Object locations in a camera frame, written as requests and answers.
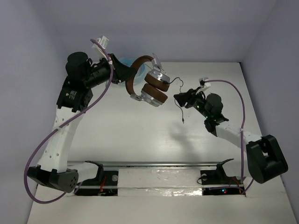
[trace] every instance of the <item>white wall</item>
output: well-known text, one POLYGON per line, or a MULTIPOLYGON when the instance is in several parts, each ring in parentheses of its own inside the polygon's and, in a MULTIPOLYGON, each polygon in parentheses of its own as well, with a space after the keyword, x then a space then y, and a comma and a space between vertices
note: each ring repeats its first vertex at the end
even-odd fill
POLYGON ((68 53, 93 59, 106 35, 118 57, 240 62, 276 0, 43 0, 68 53))
POLYGON ((27 222, 32 201, 22 174, 34 148, 51 131, 66 75, 64 48, 47 15, 41 21, 36 7, 43 5, 0 1, 0 222, 6 224, 27 222))
POLYGON ((277 1, 242 62, 263 134, 277 137, 289 164, 283 175, 299 220, 299 1, 277 1))

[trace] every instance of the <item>brown headphone ear cushion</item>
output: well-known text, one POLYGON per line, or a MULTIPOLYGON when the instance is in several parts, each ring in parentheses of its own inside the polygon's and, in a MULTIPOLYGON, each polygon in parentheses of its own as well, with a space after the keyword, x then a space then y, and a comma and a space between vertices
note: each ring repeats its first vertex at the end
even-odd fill
POLYGON ((142 91, 149 94, 151 97, 155 98, 161 103, 164 103, 168 98, 164 93, 162 93, 161 91, 157 90, 155 87, 147 83, 142 88, 142 91))
POLYGON ((146 74, 144 80, 145 80, 148 84, 150 84, 150 85, 156 87, 157 89, 159 89, 159 90, 161 90, 161 91, 163 91, 163 92, 167 92, 167 91, 168 91, 169 84, 165 84, 165 83, 163 83, 162 81, 157 80, 156 78, 154 78, 153 76, 151 76, 151 75, 149 75, 149 74, 146 74))

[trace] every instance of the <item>cable connector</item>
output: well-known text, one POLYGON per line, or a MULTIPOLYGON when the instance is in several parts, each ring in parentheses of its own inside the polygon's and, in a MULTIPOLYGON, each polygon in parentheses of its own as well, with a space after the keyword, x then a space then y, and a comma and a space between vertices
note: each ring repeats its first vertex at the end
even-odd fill
MULTIPOLYGON (((109 43, 109 39, 105 36, 101 36, 97 39, 97 42, 99 45, 102 46, 103 49, 106 49, 108 43, 109 43)), ((107 58, 104 54, 104 52, 94 43, 92 46, 92 49, 95 51, 95 53, 97 53, 97 55, 99 56, 99 58, 105 58, 108 61, 110 61, 110 58, 107 58)))
POLYGON ((204 92, 206 91, 208 88, 211 87, 211 84, 209 82, 207 82, 207 80, 209 80, 209 78, 205 77, 205 78, 200 78, 199 79, 199 89, 198 91, 196 92, 196 94, 199 94, 199 92, 204 92))

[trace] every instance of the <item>blue object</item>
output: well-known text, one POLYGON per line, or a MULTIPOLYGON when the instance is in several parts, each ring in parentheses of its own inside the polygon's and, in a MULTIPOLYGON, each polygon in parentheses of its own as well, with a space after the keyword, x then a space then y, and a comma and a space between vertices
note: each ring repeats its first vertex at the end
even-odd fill
MULTIPOLYGON (((131 64, 135 61, 135 59, 133 58, 121 58, 119 60, 121 63, 123 63, 124 65, 130 67, 131 64)), ((141 67, 139 68, 139 70, 137 71, 137 74, 134 78, 134 85, 139 84, 145 77, 145 65, 141 65, 141 67)), ((125 86, 125 82, 123 83, 119 83, 119 86, 125 86)))

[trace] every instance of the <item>headphones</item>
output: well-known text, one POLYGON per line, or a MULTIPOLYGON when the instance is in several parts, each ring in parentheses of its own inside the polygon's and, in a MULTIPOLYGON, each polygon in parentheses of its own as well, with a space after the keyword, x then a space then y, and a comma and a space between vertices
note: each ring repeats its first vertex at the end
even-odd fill
POLYGON ((130 94, 131 98, 135 100, 144 100, 153 106, 160 106, 168 98, 167 95, 163 92, 168 91, 170 78, 162 69, 161 63, 159 62, 155 54, 154 57, 141 56, 137 58, 131 65, 131 68, 135 69, 137 73, 138 69, 145 62, 152 62, 153 70, 149 71, 144 78, 147 83, 143 86, 141 95, 138 96, 133 88, 133 82, 136 74, 126 81, 126 90, 128 94, 130 94))

